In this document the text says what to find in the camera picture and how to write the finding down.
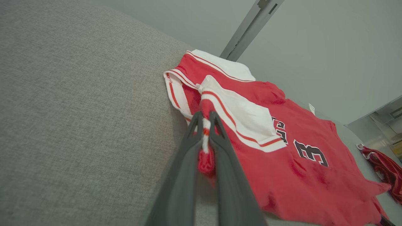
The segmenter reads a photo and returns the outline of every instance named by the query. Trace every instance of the clothing tag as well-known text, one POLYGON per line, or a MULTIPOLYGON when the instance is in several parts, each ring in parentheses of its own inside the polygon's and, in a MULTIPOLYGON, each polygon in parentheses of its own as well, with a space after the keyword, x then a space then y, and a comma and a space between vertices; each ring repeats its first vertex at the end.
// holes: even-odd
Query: clothing tag
POLYGON ((314 115, 316 115, 316 109, 315 109, 310 103, 308 103, 308 106, 310 107, 310 111, 311 111, 314 115))

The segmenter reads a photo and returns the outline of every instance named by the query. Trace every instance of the red clothing item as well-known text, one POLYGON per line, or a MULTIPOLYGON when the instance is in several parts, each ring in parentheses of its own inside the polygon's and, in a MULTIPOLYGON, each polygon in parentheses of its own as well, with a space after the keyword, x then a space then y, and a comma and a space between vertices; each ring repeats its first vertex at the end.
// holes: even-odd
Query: red clothing item
MULTIPOLYGON (((390 186, 364 178, 335 124, 286 99, 272 83, 239 78, 192 52, 165 73, 172 104, 186 118, 200 109, 206 119, 218 112, 263 210, 319 225, 378 223, 382 210, 375 196, 390 186), (250 137, 259 121, 276 135, 250 137)), ((213 152, 203 150, 199 170, 213 178, 213 152)))
POLYGON ((391 185, 390 194, 394 200, 402 204, 402 168, 377 150, 364 146, 361 153, 371 163, 381 180, 391 185))

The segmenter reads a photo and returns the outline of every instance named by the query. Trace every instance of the couch cushion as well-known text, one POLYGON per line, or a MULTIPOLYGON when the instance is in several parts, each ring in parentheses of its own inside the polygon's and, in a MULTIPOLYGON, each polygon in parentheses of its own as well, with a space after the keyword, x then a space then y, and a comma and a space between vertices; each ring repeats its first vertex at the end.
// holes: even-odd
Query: couch cushion
POLYGON ((0 225, 136 225, 186 123, 192 48, 78 0, 0 5, 0 225))

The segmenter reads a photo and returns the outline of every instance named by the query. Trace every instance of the basketball jersey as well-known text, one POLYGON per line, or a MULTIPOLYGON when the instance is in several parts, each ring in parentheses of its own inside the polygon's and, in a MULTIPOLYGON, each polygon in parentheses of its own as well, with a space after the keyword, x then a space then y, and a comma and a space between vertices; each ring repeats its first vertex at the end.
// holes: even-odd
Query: basketball jersey
POLYGON ((187 121, 203 113, 198 167, 211 180, 208 118, 216 111, 263 210, 320 225, 381 220, 375 196, 390 185, 364 178, 333 122, 286 99, 276 85, 255 81, 245 65, 199 50, 188 51, 164 78, 173 106, 187 121))

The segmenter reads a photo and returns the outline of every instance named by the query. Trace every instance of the red fabric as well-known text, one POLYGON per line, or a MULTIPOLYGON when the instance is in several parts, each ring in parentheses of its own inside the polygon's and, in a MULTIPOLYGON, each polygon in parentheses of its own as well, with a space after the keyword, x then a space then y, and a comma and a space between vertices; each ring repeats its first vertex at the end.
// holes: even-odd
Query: red fabric
MULTIPOLYGON (((271 116, 275 117, 275 126, 282 132, 278 135, 285 134, 288 145, 269 153, 242 143, 223 122, 263 210, 284 220, 319 225, 364 225, 381 220, 381 207, 375 196, 390 186, 363 177, 353 156, 338 137, 333 122, 318 119, 286 99, 284 92, 272 83, 233 80, 200 63, 191 54, 185 54, 176 69, 194 84, 201 84, 207 75, 211 75, 224 89, 269 108, 271 116), (308 152, 300 148, 302 146, 313 151, 319 149, 322 155, 315 154, 309 159, 308 152)), ((195 98, 200 95, 197 90, 192 90, 191 95, 199 100, 195 98)), ((194 107, 191 98, 187 100, 190 108, 199 109, 194 107)), ((204 117, 208 118, 214 105, 207 99, 201 100, 200 105, 204 117)), ((199 160, 200 171, 213 178, 213 156, 202 152, 199 160)))
POLYGON ((365 156, 373 152, 368 160, 373 165, 374 171, 384 176, 382 181, 391 185, 391 196, 395 201, 402 204, 402 168, 377 150, 365 146, 361 152, 365 156))

